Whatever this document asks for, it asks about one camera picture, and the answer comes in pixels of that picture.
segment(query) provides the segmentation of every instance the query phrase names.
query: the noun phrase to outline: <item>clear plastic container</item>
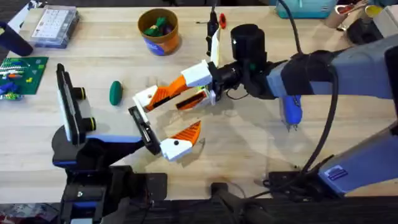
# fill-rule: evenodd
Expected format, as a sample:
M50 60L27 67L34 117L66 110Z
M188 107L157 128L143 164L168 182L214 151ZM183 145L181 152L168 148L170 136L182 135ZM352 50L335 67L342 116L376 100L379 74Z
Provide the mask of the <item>clear plastic container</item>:
M29 42L35 47L64 49L79 21L79 13L73 6L45 6Z

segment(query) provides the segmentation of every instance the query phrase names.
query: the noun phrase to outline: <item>cup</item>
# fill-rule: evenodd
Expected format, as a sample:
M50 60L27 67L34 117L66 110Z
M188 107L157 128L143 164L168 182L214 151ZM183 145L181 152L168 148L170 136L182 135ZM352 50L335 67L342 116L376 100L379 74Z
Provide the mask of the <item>cup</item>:
M159 17L166 17L167 25L172 31L160 37L145 35L144 31L156 24ZM167 55L173 52L180 43L177 16L168 9L151 9L143 13L138 19L138 29L148 49L156 55Z
M382 10L383 8L380 6L366 6L361 14L362 22L369 24Z
M0 22L0 28L4 30L0 34L0 45L19 56L28 56L33 52L32 46L5 22Z

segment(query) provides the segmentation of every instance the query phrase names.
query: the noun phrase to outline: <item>orange cup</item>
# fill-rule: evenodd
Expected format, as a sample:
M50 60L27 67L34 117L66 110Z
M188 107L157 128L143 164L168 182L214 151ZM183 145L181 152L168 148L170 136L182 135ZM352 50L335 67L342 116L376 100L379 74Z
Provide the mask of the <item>orange cup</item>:
M172 28L172 31L161 37L145 35L144 31L156 24L159 17L166 17L167 25ZM143 13L138 19L138 29L148 49L156 55L167 55L173 52L180 43L177 16L168 9L151 9Z

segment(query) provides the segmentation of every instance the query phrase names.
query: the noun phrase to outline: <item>sticker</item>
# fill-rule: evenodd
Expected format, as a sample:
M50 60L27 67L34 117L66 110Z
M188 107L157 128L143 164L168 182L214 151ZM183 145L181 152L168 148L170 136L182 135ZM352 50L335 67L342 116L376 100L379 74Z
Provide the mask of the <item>sticker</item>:
M330 180L337 180L341 177L346 176L348 173L346 170L344 170L340 165L336 165L324 172L324 174L330 179Z
M157 44L155 44L152 41L147 40L145 38L144 38L144 41L147 44L150 51L152 51L153 53L155 53L157 55L164 55L164 50L161 47L159 47Z

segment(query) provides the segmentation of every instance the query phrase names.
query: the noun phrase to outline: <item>plastic storage box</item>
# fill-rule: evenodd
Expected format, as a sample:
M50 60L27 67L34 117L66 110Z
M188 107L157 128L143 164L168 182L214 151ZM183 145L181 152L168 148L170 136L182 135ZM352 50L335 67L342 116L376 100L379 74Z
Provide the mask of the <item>plastic storage box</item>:
M326 18L336 6L337 0L284 0L294 18ZM284 7L277 2L276 10L281 18L288 18Z
M29 42L35 47L64 49L79 21L73 6L45 6L44 12Z

